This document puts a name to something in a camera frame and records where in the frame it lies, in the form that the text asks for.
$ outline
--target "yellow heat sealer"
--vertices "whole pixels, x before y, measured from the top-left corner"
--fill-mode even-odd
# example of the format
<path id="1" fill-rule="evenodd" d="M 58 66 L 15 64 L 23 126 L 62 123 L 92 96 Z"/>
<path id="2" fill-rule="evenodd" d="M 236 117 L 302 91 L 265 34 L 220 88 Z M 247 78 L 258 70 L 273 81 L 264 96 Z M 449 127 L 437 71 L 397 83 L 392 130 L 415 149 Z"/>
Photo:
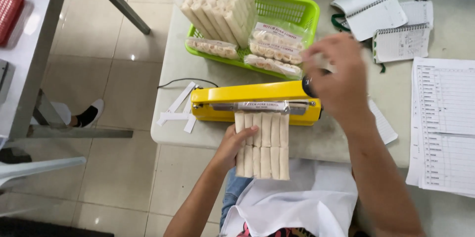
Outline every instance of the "yellow heat sealer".
<path id="1" fill-rule="evenodd" d="M 309 80 L 242 85 L 220 88 L 196 86 L 191 92 L 192 113 L 198 120 L 234 122 L 234 103 L 289 100 L 289 124 L 312 126 L 322 106 L 312 94 Z"/>

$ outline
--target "power cord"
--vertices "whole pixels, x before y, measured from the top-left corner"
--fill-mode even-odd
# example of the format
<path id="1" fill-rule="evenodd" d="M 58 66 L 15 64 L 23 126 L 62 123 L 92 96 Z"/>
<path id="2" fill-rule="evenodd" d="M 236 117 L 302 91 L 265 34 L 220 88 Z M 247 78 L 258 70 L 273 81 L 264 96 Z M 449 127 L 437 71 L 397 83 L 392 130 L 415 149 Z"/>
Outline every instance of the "power cord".
<path id="1" fill-rule="evenodd" d="M 175 81 L 181 81 L 181 80 L 199 80 L 199 81 L 204 81 L 204 82 L 211 83 L 211 84 L 215 85 L 217 88 L 219 88 L 219 86 L 218 86 L 218 85 L 216 85 L 215 83 L 213 83 L 213 82 L 211 82 L 211 81 L 204 80 L 204 79 L 200 79 L 200 78 L 188 78 L 188 77 L 187 77 L 187 78 L 180 78 L 180 79 L 175 79 L 175 80 L 172 80 L 172 81 L 170 81 L 170 82 L 166 83 L 165 85 L 158 86 L 158 87 L 157 87 L 157 89 L 159 89 L 159 88 L 163 88 L 163 87 L 165 87 L 165 86 L 168 86 L 168 85 L 170 85 L 171 83 L 173 83 L 173 82 L 175 82 Z"/>

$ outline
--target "black handle grip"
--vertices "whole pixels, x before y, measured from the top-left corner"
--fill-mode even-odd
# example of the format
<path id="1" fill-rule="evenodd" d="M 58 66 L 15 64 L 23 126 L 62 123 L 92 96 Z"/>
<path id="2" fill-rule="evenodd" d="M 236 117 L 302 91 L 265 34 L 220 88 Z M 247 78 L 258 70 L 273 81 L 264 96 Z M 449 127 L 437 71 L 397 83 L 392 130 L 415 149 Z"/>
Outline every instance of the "black handle grip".
<path id="1" fill-rule="evenodd" d="M 332 73 L 329 70 L 326 70 L 326 69 L 323 69 L 323 68 L 322 68 L 322 72 L 323 72 L 324 75 L 328 75 L 328 74 Z M 305 75 L 304 78 L 302 79 L 302 89 L 304 90 L 305 94 L 307 94 L 309 97 L 318 99 L 318 95 L 315 94 L 312 91 L 312 88 L 310 87 L 310 82 L 311 81 L 312 81 L 312 78 Z"/>

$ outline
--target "hand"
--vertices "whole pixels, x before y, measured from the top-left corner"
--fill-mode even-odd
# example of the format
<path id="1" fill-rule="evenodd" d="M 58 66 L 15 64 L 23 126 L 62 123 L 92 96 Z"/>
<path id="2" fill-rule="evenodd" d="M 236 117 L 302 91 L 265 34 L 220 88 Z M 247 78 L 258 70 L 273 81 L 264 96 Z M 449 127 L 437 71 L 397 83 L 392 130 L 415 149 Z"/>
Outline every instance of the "hand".
<path id="1" fill-rule="evenodd" d="M 236 166 L 238 150 L 243 147 L 246 138 L 254 136 L 258 129 L 259 127 L 254 125 L 236 134 L 236 125 L 229 126 L 210 164 L 223 168 L 226 172 Z"/>
<path id="2" fill-rule="evenodd" d="M 316 53 L 322 53 L 336 66 L 337 72 L 323 75 L 312 58 Z M 345 132 L 374 120 L 368 107 L 366 66 L 361 59 L 360 44 L 350 34 L 330 35 L 303 51 L 302 58 L 311 89 Z"/>

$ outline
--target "tile floor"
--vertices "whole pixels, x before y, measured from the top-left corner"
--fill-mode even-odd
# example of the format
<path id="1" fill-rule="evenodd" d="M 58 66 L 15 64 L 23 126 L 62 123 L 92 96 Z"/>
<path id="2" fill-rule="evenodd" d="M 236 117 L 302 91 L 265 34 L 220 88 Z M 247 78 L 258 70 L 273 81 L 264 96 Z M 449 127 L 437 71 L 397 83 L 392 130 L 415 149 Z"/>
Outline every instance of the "tile floor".
<path id="1" fill-rule="evenodd" d="M 154 143 L 150 136 L 173 0 L 127 0 L 151 27 L 145 36 L 107 0 L 65 0 L 42 88 L 73 114 L 105 101 L 98 128 L 132 139 L 19 143 L 34 161 L 85 156 L 86 165 L 28 177 L 0 197 L 16 216 L 116 236 L 162 236 L 214 151 Z M 203 236 L 218 232 L 221 190 Z"/>

